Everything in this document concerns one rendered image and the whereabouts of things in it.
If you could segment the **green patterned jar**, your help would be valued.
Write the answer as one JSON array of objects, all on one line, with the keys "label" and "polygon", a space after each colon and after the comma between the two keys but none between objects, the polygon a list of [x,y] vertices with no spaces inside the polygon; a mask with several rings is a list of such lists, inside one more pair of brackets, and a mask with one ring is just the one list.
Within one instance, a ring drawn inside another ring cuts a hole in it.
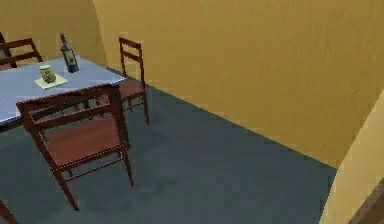
[{"label": "green patterned jar", "polygon": [[40,66],[39,71],[44,82],[53,83],[56,81],[55,72],[52,70],[50,65]]}]

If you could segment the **brown wooden door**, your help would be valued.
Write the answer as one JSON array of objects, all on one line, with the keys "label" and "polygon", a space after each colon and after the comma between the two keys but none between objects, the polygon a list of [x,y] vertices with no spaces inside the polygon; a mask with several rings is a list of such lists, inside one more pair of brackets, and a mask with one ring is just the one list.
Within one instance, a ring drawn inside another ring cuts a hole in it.
[{"label": "brown wooden door", "polygon": [[348,224],[384,224],[384,177]]}]

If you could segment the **dark red wooden chair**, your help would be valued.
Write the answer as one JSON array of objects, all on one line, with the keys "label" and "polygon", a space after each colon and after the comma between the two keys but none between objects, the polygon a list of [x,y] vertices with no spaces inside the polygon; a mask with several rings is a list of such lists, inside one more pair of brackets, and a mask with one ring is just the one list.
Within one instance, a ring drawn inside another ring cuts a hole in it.
[{"label": "dark red wooden chair", "polygon": [[33,39],[6,41],[0,32],[0,71],[17,68],[28,60],[43,61]]},{"label": "dark red wooden chair", "polygon": [[8,224],[19,224],[17,219],[11,213],[11,211],[7,208],[7,206],[0,200],[0,216],[8,223]]},{"label": "dark red wooden chair", "polygon": [[68,183],[79,176],[75,168],[115,154],[111,166],[123,162],[133,182],[130,142],[119,88],[101,84],[21,101],[22,124],[73,209],[78,205]]},{"label": "dark red wooden chair", "polygon": [[132,80],[124,80],[118,84],[121,95],[121,102],[127,104],[127,106],[124,107],[124,110],[133,111],[135,107],[142,106],[144,111],[145,122],[147,125],[150,125],[142,45],[138,42],[123,37],[119,37],[118,41],[120,63],[123,75],[127,75],[125,66],[126,58],[135,61],[139,65],[140,69],[139,83]]}]

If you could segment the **pale yellow napkin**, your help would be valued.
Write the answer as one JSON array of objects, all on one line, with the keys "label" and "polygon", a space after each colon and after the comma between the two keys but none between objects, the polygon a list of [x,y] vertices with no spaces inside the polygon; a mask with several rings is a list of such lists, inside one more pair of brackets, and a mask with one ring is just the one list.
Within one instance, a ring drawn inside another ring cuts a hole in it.
[{"label": "pale yellow napkin", "polygon": [[35,83],[42,89],[50,89],[50,88],[67,83],[67,80],[64,77],[60,76],[59,74],[56,74],[55,77],[56,77],[56,80],[51,83],[45,82],[42,78],[35,80]]}]

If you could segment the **pale blue dining table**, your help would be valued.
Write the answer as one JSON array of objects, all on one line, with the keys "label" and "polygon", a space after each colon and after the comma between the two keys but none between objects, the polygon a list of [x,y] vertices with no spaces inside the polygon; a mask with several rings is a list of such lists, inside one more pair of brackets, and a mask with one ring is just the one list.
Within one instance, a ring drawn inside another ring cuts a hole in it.
[{"label": "pale blue dining table", "polygon": [[68,72],[63,58],[43,62],[67,80],[65,84],[46,90],[35,83],[41,77],[41,63],[0,71],[0,133],[20,124],[17,102],[124,80],[124,77],[84,58],[77,56],[76,60],[79,66],[76,73]]}]

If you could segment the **dark wine bottle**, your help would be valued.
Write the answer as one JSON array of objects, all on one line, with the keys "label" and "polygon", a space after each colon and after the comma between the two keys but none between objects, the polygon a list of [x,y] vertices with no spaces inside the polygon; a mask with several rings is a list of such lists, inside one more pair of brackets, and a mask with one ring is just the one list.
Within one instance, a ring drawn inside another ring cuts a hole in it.
[{"label": "dark wine bottle", "polygon": [[75,73],[79,70],[75,54],[72,47],[67,43],[65,35],[60,34],[62,46],[61,52],[63,54],[65,64],[69,73]]}]

